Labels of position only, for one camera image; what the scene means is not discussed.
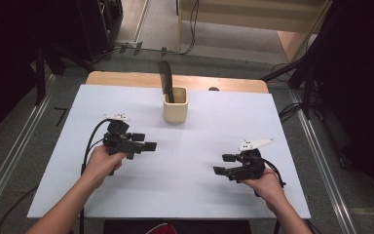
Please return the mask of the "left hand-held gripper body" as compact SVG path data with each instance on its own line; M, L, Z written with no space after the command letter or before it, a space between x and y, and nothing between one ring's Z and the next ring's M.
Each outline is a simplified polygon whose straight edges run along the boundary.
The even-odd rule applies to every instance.
M127 158L132 160L134 154L140 154L143 150L143 144L133 141L134 134L128 133L130 125L128 118L124 115L105 115L105 120L109 123L107 132L103 136L102 143L107 149L109 155L118 152L127 153Z

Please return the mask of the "light wooden furniture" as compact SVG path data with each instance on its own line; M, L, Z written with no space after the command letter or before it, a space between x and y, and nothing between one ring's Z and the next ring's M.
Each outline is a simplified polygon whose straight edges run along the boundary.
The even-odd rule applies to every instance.
M294 62L313 34L318 34L333 0L176 0L176 50L181 27L192 13L197 21L275 30L287 60Z

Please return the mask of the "black metal stand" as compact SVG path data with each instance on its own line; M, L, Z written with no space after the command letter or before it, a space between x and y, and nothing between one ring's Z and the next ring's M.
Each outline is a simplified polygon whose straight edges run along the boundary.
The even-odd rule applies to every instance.
M261 81L268 82L292 71L287 85L291 90L294 90L304 84L303 98L302 101L297 104L297 107L302 110L308 120L311 119L309 110L311 107L311 94L316 74L315 56L318 54L322 42L323 34L319 33L310 48L301 58L294 62L287 63L284 67L272 71L270 74L261 78Z

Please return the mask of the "aluminium floor rail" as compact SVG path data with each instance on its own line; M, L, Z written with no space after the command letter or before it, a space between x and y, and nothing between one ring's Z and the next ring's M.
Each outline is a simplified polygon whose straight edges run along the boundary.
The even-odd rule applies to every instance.
M345 199L343 198L336 179L328 165L325 153L319 143L312 121L305 116L302 109L297 110L296 114L313 153L313 158L330 202L331 210L339 223L342 233L358 234L350 211L345 203Z
M34 105L32 94L26 95L0 125L0 196L19 158L51 99L58 75L44 80L47 93Z

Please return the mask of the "black cabinet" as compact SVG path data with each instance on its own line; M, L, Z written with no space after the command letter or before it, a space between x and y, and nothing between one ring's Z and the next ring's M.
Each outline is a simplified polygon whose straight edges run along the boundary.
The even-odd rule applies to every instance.
M77 0L89 47L88 59L111 52L124 18L121 0Z

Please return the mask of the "white board sheet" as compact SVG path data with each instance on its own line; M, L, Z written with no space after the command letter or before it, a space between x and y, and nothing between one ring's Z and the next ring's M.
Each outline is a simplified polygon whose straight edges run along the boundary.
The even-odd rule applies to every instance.
M194 90L188 95L185 122L172 125L163 118L160 89L81 86L28 217L44 215L74 184L88 141L101 139L103 117L117 113L129 116L130 130L157 148L124 161L87 202L87 217L270 218L251 188L213 171L246 140L263 141L261 155L278 168L288 201L301 217L310 217L272 96Z

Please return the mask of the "dark knife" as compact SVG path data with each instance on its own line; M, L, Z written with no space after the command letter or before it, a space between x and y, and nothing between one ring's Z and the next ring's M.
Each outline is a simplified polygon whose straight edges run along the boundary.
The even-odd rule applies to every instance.
M162 91L168 96L168 101L174 103L174 96L172 91L172 74L169 63L166 60L158 62L158 69L160 72Z

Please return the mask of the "beige square cup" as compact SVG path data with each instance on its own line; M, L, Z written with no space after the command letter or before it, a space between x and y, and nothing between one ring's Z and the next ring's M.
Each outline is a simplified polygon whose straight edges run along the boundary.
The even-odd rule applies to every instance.
M169 101L168 94L163 96L163 117L169 123L183 123L187 118L189 95L185 87L172 89L174 102Z

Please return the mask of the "person's left hand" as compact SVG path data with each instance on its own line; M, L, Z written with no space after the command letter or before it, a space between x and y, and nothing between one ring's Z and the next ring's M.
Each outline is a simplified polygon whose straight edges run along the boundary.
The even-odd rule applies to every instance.
M122 161L126 157L127 154L122 152L109 155L104 145L97 146L91 154L82 179L92 189L97 189L110 173L122 166Z

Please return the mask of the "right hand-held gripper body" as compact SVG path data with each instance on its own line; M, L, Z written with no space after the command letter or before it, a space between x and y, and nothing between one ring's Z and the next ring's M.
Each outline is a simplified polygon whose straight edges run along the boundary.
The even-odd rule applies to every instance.
M227 178L240 182L246 179L257 179L262 176L265 170L265 161L261 157L259 147L272 143L270 139L245 140L239 146L237 161L242 165L240 167L230 168L227 170Z

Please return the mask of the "person's right hand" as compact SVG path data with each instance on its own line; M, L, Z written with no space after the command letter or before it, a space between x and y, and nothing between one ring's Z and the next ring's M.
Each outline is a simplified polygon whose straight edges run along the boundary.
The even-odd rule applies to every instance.
M276 174L266 169L258 179L246 179L243 183L251 187L267 204L270 211L275 213L286 201L284 192Z

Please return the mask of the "dark clothing with red patch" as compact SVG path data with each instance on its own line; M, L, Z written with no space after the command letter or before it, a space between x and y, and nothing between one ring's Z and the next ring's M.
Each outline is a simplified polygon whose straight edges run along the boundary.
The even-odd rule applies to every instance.
M251 234L247 220L106 220L103 234Z

